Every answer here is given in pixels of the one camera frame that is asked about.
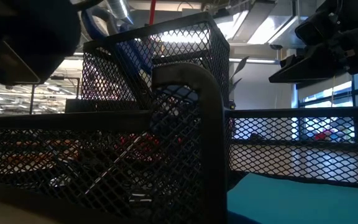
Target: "gray floor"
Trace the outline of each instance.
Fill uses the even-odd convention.
[[[30,223],[39,223],[39,224],[52,224],[57,223],[49,218],[42,217],[40,215],[15,208],[10,205],[6,205],[0,202],[0,223],[10,223],[10,224],[30,224]]]

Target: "teal surface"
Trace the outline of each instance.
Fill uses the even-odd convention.
[[[227,208],[262,224],[358,224],[358,189],[248,174],[227,193]]]

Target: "black mesh basket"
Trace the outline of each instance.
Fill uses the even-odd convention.
[[[232,111],[230,186],[252,172],[358,187],[358,108]]]
[[[152,69],[175,62],[210,71],[229,106],[230,48],[207,12],[88,42],[83,50],[82,102],[90,111],[150,109]]]
[[[182,64],[155,69],[153,90],[153,110],[0,118],[0,199],[61,210],[70,223],[72,205],[116,223],[223,220],[224,152],[209,152],[224,144],[218,85],[208,71]]]

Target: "mesh desk organizer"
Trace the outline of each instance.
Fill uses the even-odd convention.
[[[222,40],[198,14],[86,44],[81,113],[0,118],[0,200],[65,223],[358,223],[358,108],[224,110]]]

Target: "wire mesh panel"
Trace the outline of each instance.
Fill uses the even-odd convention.
[[[95,111],[149,109],[152,69],[189,62],[212,73],[229,106],[229,51],[206,12],[89,42],[84,46],[82,99],[93,101]]]
[[[201,118],[188,97],[194,94],[183,86],[158,90],[150,127],[135,133],[0,128],[0,183],[123,219],[197,222]]]
[[[358,185],[358,108],[237,111],[231,184],[248,172]]]

